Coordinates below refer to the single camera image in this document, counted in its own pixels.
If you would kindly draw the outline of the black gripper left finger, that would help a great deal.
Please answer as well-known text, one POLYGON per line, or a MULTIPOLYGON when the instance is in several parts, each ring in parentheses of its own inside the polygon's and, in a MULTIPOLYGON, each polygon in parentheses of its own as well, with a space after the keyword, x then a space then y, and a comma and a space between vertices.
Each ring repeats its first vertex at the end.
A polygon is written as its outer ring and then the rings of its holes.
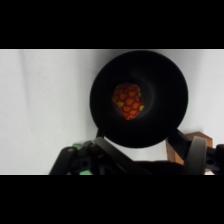
POLYGON ((56 158, 50 175, 150 175, 104 139, 98 132, 94 140, 63 148, 56 158))

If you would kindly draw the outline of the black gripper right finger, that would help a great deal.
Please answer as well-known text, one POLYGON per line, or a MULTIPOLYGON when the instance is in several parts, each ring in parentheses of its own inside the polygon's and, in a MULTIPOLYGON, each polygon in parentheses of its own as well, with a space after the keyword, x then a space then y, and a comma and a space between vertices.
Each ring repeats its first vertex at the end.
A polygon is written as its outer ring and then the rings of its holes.
POLYGON ((224 144, 211 148, 205 138, 194 136, 190 140, 178 129, 170 132, 168 143, 184 161, 183 175, 203 175, 206 169, 224 175, 224 144))

